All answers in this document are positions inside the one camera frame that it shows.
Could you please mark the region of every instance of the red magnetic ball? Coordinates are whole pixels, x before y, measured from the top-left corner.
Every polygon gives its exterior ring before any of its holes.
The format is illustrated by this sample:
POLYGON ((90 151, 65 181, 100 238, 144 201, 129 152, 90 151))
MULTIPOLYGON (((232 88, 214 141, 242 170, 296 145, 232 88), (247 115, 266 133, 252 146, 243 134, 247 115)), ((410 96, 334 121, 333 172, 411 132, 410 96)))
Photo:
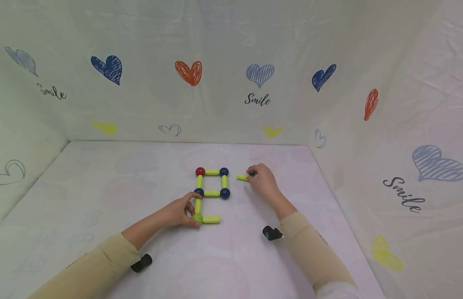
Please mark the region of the red magnetic ball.
POLYGON ((199 176, 199 175, 204 176, 204 168, 203 167, 197 168, 196 171, 195 171, 195 174, 196 174, 196 176, 199 176))

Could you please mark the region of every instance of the yellow-green magnetic rod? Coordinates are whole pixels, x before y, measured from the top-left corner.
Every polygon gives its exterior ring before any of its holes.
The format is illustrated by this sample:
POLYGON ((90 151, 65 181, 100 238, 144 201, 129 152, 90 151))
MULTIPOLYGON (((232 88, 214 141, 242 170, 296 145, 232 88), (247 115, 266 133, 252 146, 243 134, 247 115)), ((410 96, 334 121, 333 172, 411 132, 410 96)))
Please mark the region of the yellow-green magnetic rod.
POLYGON ((196 177, 196 187, 203 188, 203 176, 201 174, 196 177))
POLYGON ((219 195, 220 192, 215 190, 205 190, 204 192, 205 197, 218 197, 219 195))
POLYGON ((217 176, 220 174, 220 171, 218 169, 206 169, 204 170, 204 174, 207 176, 217 176))
POLYGON ((203 223, 220 223, 221 218, 219 216, 206 216, 203 217, 203 223))
POLYGON ((195 198, 195 213, 200 214, 201 212, 201 199, 195 198))
POLYGON ((245 182, 248 182, 248 176, 244 176, 243 174, 238 174, 236 176, 237 179, 241 180, 241 181, 245 181, 245 182))
POLYGON ((228 188, 228 177, 222 176, 221 177, 221 188, 228 188))

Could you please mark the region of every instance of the heart drawing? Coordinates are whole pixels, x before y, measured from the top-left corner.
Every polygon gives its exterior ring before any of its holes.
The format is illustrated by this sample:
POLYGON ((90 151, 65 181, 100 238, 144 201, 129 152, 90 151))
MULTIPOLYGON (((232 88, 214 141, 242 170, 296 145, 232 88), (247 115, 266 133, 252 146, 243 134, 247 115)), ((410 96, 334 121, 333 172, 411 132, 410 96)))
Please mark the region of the heart drawing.
POLYGON ((191 86, 197 86, 201 80, 202 64, 201 61, 195 61, 191 69, 183 61, 175 62, 175 69, 182 79, 191 86))
POLYGON ((378 90, 373 89, 369 92, 366 101, 366 107, 364 108, 364 120, 368 120, 371 117, 372 112, 376 109, 378 105, 378 90))
POLYGON ((328 67, 326 72, 324 72, 322 69, 317 71, 314 76, 313 76, 313 86, 316 88, 317 92, 323 87, 323 84, 325 84, 326 81, 328 81, 329 77, 334 73, 336 70, 336 65, 331 65, 328 67))
POLYGON ((113 83, 120 85, 120 78, 122 78, 122 62, 115 55, 110 55, 105 60, 105 63, 95 56, 90 59, 93 67, 105 78, 113 83))
POLYGON ((117 126, 114 122, 111 121, 105 123, 92 122, 92 125, 104 132, 105 134, 115 135, 115 133, 117 133, 117 126))
POLYGON ((435 145, 423 145, 412 153, 412 160, 419 170, 419 182, 431 179, 457 182, 463 179, 463 164, 442 158, 441 150, 435 145))
POLYGON ((326 136, 322 136, 319 129, 314 131, 314 138, 316 139, 317 148, 323 148, 326 145, 326 136))
POLYGON ((178 125, 171 125, 170 127, 167 126, 158 126, 158 128, 164 132, 166 135, 170 136, 178 136, 181 133, 181 127, 178 125))
POLYGON ((389 245, 383 236, 379 235, 374 239, 371 252, 374 259, 384 267, 395 271, 404 270, 404 263, 397 256, 389 252, 389 245))
POLYGON ((5 47, 5 51, 18 65, 20 65, 24 69, 28 69, 29 72, 33 73, 37 77, 39 76, 37 75, 37 72, 35 70, 34 59, 26 51, 19 49, 14 51, 9 47, 5 47))
POLYGON ((276 127, 275 129, 273 129, 270 126, 266 126, 264 127, 263 132, 267 138, 275 138, 276 136, 279 135, 279 133, 281 133, 282 130, 283 130, 283 127, 276 127))
POLYGON ((246 78, 251 82, 255 82, 258 88, 261 88, 264 82, 266 82, 274 73, 274 66, 266 65, 260 67, 257 64, 248 66, 246 69, 246 78))
POLYGON ((10 160, 5 164, 4 173, 0 174, 0 186, 17 183, 25 178, 25 166, 19 160, 10 160))

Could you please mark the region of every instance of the white mat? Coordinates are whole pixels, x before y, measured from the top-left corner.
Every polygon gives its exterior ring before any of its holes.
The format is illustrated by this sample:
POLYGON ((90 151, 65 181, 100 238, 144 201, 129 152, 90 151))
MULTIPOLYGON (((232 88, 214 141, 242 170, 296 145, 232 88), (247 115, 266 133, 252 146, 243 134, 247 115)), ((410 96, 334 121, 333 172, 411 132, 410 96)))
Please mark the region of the white mat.
MULTIPOLYGON (((278 220, 248 183, 266 163, 282 192, 309 218, 350 270, 365 298, 385 298, 310 150, 290 145, 75 141, 0 226, 0 299, 25 298, 109 235, 193 191, 197 167, 230 170, 231 197, 205 199, 200 230, 174 228, 142 249, 153 258, 105 298, 313 298, 279 240, 262 235, 278 220)), ((205 189, 220 189, 205 177, 205 189)))

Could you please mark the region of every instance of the left hand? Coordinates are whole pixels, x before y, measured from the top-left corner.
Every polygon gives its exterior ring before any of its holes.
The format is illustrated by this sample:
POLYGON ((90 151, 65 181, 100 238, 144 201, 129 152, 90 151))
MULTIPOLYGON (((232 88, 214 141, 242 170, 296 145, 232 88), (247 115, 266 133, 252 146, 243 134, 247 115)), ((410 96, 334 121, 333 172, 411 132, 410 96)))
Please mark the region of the left hand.
POLYGON ((175 226, 178 224, 184 224, 190 227, 200 227, 200 224, 188 216, 190 212, 191 216, 195 214, 195 208, 191 204, 192 198, 201 199, 201 195, 194 192, 185 194, 182 198, 175 199, 161 210, 157 211, 160 217, 163 219, 165 226, 175 226))

